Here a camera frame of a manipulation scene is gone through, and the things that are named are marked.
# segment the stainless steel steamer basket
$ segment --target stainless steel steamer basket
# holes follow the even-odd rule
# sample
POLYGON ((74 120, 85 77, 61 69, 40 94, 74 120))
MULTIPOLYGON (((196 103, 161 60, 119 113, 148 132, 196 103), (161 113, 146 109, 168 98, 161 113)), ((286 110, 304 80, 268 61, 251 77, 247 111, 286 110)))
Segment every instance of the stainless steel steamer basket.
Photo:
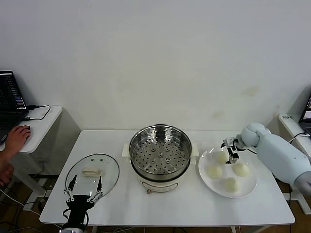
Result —
POLYGON ((191 142, 180 129, 153 125, 136 133, 129 146, 134 170, 153 182, 181 176, 190 164, 191 142))

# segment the table leg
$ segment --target table leg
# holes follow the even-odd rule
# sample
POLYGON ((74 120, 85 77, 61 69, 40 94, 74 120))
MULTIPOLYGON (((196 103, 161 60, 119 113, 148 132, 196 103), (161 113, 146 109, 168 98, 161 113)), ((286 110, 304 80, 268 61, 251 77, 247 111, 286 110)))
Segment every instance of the table leg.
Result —
POLYGON ((22 181, 25 185, 27 185, 33 192, 28 198, 27 202, 30 202, 29 204, 26 204, 24 206, 25 211, 29 211, 32 209, 34 205, 34 201, 39 197, 48 197, 51 193, 50 190, 45 190, 42 188, 42 186, 45 184, 47 179, 40 179, 37 183, 33 178, 31 178, 28 174, 21 170, 15 170, 14 176, 16 176, 20 181, 22 181))
POLYGON ((251 229, 247 230, 245 233, 259 233, 259 232, 266 230, 269 227, 270 227, 270 225, 252 227, 251 229))
POLYGON ((232 233, 237 233, 237 231, 235 230, 235 226, 231 226, 231 231, 232 233))
MULTIPOLYGON (((290 199, 290 194, 289 193, 283 193, 283 196, 285 200, 290 199)), ((296 200, 298 204, 300 205, 303 213, 305 215, 311 215, 311 208, 309 207, 308 203, 306 202, 304 196, 297 190, 293 189, 291 193, 291 200, 296 200)))
POLYGON ((93 226, 92 233, 96 233, 96 232, 97 232, 97 226, 93 226))

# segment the steamed bun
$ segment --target steamed bun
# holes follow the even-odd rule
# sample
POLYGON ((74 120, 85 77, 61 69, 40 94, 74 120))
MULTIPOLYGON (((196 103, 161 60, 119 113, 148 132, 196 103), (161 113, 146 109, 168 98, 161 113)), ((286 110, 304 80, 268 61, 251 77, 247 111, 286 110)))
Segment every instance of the steamed bun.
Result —
POLYGON ((218 152, 217 154, 218 163, 225 164, 228 160, 229 160, 229 155, 226 152, 224 151, 218 152))
POLYGON ((209 166, 207 174, 213 179, 221 178, 223 176, 223 169, 219 165, 209 166))
POLYGON ((249 174, 249 167, 244 163, 236 163, 233 165, 232 169, 238 176, 246 177, 249 174))
POLYGON ((241 185, 236 178, 230 177, 225 180, 225 188, 228 192, 235 193, 240 190, 241 185))

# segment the white plate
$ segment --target white plate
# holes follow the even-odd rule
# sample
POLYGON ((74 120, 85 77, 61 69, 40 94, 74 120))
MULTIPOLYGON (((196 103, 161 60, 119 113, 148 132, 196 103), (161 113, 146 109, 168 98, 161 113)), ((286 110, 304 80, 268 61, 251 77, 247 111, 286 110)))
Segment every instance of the white plate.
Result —
POLYGON ((204 152, 199 159, 199 173, 204 183, 214 192, 227 198, 243 198, 250 195, 257 185, 257 172, 254 167, 250 163, 244 161, 243 157, 238 159, 238 162, 246 163, 249 166, 250 170, 250 174, 247 177, 240 177, 234 173, 231 164, 221 165, 217 162, 217 153, 220 150, 211 151, 211 153, 207 151, 204 152), (220 165, 223 169, 223 176, 219 179, 213 179, 207 174, 207 168, 215 164, 220 165), (239 182, 241 183, 241 189, 239 191, 235 193, 230 193, 226 191, 224 182, 225 179, 229 177, 234 177, 239 180, 239 182))

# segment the laptop screen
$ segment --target laptop screen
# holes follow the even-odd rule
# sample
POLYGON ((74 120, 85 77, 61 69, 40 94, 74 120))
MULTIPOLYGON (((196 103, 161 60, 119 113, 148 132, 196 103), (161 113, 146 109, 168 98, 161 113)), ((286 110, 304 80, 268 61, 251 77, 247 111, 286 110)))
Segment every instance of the laptop screen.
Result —
POLYGON ((308 99, 307 105, 301 115, 299 122, 311 122, 311 96, 308 99))
POLYGON ((0 71, 0 111, 26 110, 17 82, 11 71, 0 71))

